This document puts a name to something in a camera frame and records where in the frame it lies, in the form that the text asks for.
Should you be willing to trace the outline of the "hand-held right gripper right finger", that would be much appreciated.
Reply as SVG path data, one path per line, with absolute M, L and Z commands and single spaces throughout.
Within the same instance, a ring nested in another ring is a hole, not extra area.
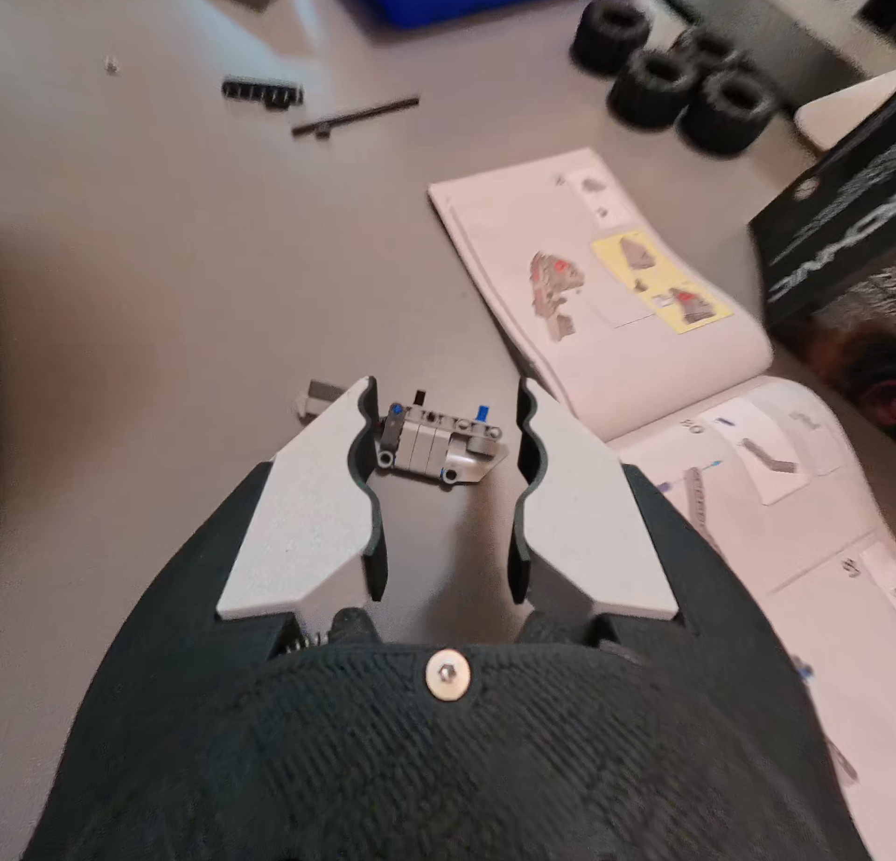
M 532 378 L 521 379 L 516 423 L 514 604 L 561 621 L 673 620 L 679 605 L 619 456 Z

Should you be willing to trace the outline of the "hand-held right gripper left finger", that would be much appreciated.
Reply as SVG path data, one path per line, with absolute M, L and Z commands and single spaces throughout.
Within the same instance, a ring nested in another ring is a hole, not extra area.
M 223 591 L 223 620 L 331 621 L 388 581 L 376 463 L 377 382 L 361 377 L 273 458 Z

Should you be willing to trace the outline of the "white grey toy brick assembly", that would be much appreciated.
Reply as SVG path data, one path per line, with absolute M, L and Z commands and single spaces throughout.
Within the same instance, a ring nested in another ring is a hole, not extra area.
M 392 402 L 378 422 L 375 465 L 444 487 L 478 484 L 509 453 L 489 413 L 480 405 L 471 417 L 450 415 L 428 407 L 423 391 L 412 403 Z

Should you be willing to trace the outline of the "white instruction booklet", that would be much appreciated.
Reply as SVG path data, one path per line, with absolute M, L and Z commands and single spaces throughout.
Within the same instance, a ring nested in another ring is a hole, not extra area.
M 894 817 L 894 536 L 839 420 L 582 149 L 428 195 L 534 374 L 762 606 L 859 822 Z

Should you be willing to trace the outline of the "long black toy axle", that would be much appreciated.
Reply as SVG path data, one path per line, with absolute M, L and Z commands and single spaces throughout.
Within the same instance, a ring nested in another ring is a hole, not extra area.
M 415 109 L 419 105 L 419 95 L 403 97 L 388 103 L 308 121 L 291 128 L 290 136 L 293 139 L 312 137 L 318 140 L 327 140 L 337 128 L 358 124 L 375 118 L 381 118 L 401 111 Z

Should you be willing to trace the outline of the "grey desk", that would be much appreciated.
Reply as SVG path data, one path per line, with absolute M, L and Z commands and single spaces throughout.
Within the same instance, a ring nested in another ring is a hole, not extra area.
M 784 118 L 731 161 L 619 125 L 569 58 L 588 1 L 405 31 L 370 0 L 1 0 L 2 859 L 27 847 L 122 623 L 297 434 L 312 378 L 489 407 L 509 453 L 479 485 L 372 479 L 389 563 L 373 618 L 402 643 L 518 632 L 520 376 L 430 184 L 591 147 L 674 251 L 761 312 L 746 225 L 814 155 Z M 678 19 L 634 1 L 665 47 Z M 304 103 L 225 99 L 226 76 L 299 84 Z

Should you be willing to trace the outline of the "grey toy brick piece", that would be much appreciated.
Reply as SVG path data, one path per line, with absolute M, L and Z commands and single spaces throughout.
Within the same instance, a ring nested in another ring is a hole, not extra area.
M 343 386 L 311 379 L 307 388 L 300 391 L 293 400 L 298 421 L 306 426 L 326 412 L 346 391 Z

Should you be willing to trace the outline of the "black toy set box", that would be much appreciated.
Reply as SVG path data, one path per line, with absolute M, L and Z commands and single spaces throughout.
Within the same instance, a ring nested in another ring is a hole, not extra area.
M 894 439 L 894 96 L 748 227 L 767 330 Z

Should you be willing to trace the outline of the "black toy rack piece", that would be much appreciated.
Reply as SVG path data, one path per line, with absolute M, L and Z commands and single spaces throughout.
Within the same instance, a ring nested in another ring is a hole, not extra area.
M 304 103 L 304 89 L 296 83 L 226 76 L 221 81 L 220 92 L 225 99 L 260 104 L 270 111 L 287 111 Z

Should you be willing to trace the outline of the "white stand foot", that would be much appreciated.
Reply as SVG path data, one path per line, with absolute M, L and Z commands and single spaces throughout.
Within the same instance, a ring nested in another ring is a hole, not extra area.
M 874 76 L 797 109 L 794 125 L 821 153 L 830 151 L 895 94 L 895 71 Z

